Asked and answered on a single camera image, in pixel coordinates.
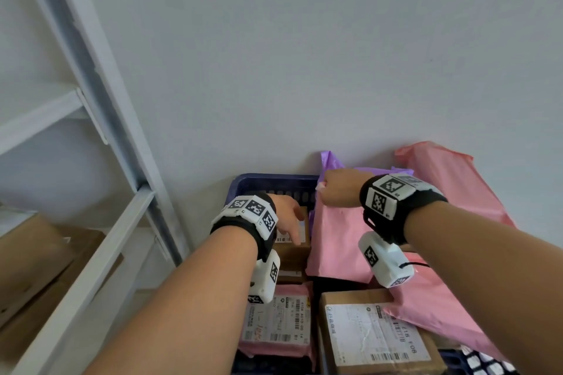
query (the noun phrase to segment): metal rack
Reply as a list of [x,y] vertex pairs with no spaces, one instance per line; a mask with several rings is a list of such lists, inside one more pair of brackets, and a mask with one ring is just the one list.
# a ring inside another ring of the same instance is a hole
[[[123,251],[127,259],[128,246],[132,249],[131,258],[136,258],[136,261],[123,268],[123,275],[131,283],[135,279],[135,270],[140,269],[154,241],[165,258],[175,265],[179,265],[189,253],[178,218],[91,2],[80,0],[78,5],[74,4],[76,0],[36,2],[78,84],[31,82],[2,85],[0,154],[84,108],[102,142],[108,144],[116,155],[135,195],[26,350],[13,375],[49,371],[75,322],[88,308],[120,252]],[[136,229],[143,215],[151,225],[152,238],[146,229]]]

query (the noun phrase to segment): hand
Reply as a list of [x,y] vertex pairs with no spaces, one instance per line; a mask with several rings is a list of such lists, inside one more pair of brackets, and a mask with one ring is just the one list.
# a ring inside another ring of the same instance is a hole
[[355,208],[360,204],[360,189],[373,174],[357,169],[334,169],[324,174],[327,182],[319,190],[320,200],[327,206]]
[[285,194],[268,194],[276,205],[278,215],[278,230],[280,233],[289,233],[293,244],[300,245],[299,221],[305,219],[305,215],[299,208],[299,203],[293,197]]

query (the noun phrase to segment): pink mailer bag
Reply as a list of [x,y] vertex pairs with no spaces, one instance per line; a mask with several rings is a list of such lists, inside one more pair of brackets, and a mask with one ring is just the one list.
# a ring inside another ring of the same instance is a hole
[[[417,253],[405,255],[409,261],[425,262]],[[415,271],[411,280],[389,289],[394,303],[384,308],[386,313],[497,360],[506,360],[434,270],[416,266]]]
[[[331,151],[321,152],[323,170],[319,181],[328,169],[345,166]],[[357,168],[375,175],[412,170],[391,168]],[[305,272],[309,276],[331,277],[369,283],[373,277],[369,264],[357,247],[360,237],[370,228],[365,224],[362,208],[331,208],[316,199],[315,218],[311,233],[311,253]]]
[[269,304],[248,304],[239,350],[246,356],[270,354],[311,359],[316,352],[311,336],[313,282],[279,284]]
[[395,151],[395,158],[401,165],[413,169],[414,176],[438,187],[451,204],[515,226],[501,201],[475,169],[469,154],[425,141],[401,147]]

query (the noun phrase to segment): wrist-mounted device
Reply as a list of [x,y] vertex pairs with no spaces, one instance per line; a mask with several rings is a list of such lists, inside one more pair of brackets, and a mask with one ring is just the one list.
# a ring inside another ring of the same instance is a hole
[[365,233],[358,246],[381,286],[397,286],[414,275],[412,263],[398,247],[406,243],[406,218],[412,210],[436,201],[447,199],[432,184],[407,173],[378,175],[363,185],[364,221],[374,231]]
[[235,197],[212,222],[211,233],[221,227],[234,225],[246,230],[256,241],[258,258],[250,280],[249,302],[268,303],[274,297],[280,267],[278,253],[272,250],[277,223],[274,201],[262,192]]

